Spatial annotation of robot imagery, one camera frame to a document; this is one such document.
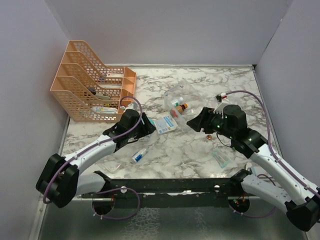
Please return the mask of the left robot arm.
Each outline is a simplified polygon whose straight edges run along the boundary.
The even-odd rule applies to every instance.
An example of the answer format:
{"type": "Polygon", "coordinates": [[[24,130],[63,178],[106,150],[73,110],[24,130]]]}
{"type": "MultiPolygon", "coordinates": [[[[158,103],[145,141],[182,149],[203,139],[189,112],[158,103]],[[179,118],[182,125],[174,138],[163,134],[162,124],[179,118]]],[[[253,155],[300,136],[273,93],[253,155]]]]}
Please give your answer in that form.
{"type": "Polygon", "coordinates": [[[155,131],[155,125],[145,113],[126,110],[119,122],[92,143],[65,156],[57,153],[50,156],[35,188],[43,195],[46,204],[53,203],[58,208],[65,207],[74,197],[83,194],[95,193],[101,198],[106,197],[111,190],[107,177],[98,172],[84,175],[84,171],[100,159],[155,131]]]}

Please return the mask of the clear medicine kit box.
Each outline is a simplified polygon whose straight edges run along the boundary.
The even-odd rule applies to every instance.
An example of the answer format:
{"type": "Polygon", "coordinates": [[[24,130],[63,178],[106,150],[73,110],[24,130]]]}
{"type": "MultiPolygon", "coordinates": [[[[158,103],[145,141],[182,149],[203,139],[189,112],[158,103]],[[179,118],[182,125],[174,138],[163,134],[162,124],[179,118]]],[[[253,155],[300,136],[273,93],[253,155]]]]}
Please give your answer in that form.
{"type": "Polygon", "coordinates": [[[213,99],[207,100],[198,92],[198,90],[186,81],[179,82],[164,93],[164,108],[184,132],[191,130],[191,128],[187,126],[187,122],[197,117],[201,113],[203,107],[215,109],[217,105],[216,94],[213,96],[213,99]],[[183,97],[183,104],[188,105],[188,108],[182,114],[179,114],[176,108],[170,103],[172,99],[179,97],[183,97]]]}

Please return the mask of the blue white gauze packet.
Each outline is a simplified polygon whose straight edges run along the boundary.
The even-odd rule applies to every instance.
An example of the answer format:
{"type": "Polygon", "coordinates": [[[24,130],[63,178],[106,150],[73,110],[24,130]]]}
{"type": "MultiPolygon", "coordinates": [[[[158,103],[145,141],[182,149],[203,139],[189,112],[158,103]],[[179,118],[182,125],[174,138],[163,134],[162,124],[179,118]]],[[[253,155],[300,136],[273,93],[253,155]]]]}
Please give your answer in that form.
{"type": "Polygon", "coordinates": [[[158,134],[160,135],[172,132],[178,128],[178,124],[170,115],[156,119],[153,122],[158,134]]]}

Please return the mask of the white plastic bottle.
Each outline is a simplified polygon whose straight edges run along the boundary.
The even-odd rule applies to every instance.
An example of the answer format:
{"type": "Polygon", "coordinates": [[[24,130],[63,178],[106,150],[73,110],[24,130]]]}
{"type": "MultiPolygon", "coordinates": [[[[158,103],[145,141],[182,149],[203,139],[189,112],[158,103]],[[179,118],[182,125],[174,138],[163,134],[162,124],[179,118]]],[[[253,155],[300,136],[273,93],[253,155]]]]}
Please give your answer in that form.
{"type": "Polygon", "coordinates": [[[170,101],[170,103],[173,107],[177,107],[177,106],[182,105],[184,103],[184,98],[183,97],[174,98],[170,101]]]}

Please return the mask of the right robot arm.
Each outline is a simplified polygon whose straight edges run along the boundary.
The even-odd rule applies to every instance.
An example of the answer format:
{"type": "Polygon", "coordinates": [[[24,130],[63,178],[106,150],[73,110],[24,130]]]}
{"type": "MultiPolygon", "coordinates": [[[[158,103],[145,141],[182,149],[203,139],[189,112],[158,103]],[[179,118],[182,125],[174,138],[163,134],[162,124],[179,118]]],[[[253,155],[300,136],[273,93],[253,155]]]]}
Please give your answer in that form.
{"type": "Polygon", "coordinates": [[[308,232],[320,220],[320,188],[298,173],[259,132],[248,127],[246,113],[234,104],[204,107],[186,123],[196,132],[217,133],[230,139],[231,147],[262,167],[280,185],[276,187],[248,173],[230,182],[229,189],[240,196],[255,195],[283,211],[299,230],[308,232]]]}

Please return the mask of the teal bandage packet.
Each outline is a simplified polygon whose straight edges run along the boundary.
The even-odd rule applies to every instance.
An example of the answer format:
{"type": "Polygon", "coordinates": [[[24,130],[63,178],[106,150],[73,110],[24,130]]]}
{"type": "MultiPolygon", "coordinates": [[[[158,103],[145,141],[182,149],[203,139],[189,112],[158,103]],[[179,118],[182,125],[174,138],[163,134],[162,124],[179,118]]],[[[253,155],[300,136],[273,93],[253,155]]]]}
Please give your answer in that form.
{"type": "Polygon", "coordinates": [[[151,123],[152,125],[155,126],[155,122],[154,122],[151,118],[148,118],[148,120],[150,121],[150,123],[151,123]]]}

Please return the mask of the brown syrup bottle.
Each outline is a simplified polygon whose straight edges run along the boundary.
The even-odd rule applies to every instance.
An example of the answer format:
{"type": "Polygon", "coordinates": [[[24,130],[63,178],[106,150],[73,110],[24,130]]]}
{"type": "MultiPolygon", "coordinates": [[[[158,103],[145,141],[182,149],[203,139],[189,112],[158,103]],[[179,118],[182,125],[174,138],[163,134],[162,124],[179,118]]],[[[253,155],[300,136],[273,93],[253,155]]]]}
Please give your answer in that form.
{"type": "Polygon", "coordinates": [[[177,111],[179,114],[182,114],[187,108],[188,108],[188,105],[187,105],[186,103],[180,104],[180,105],[178,105],[178,106],[175,107],[176,111],[177,111]]]}

